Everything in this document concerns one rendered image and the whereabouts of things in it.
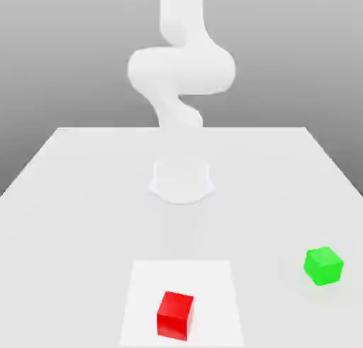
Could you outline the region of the small red cube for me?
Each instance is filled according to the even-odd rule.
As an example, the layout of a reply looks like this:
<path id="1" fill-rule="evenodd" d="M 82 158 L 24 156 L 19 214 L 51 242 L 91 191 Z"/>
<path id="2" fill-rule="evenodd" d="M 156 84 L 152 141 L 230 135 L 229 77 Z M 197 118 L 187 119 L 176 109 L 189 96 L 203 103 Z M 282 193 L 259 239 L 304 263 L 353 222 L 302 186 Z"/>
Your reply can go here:
<path id="1" fill-rule="evenodd" d="M 193 296 L 166 291 L 157 311 L 157 335 L 187 341 L 193 316 Z"/>

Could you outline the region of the small green cube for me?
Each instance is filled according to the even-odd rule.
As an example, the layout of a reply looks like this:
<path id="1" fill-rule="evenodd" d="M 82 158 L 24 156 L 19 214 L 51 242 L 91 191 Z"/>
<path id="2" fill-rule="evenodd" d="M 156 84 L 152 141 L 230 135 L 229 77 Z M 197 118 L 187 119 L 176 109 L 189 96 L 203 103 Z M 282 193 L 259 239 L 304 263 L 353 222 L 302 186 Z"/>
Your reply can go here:
<path id="1" fill-rule="evenodd" d="M 315 285 L 324 286 L 340 280 L 343 266 L 342 258 L 324 246 L 306 252 L 303 269 Z"/>

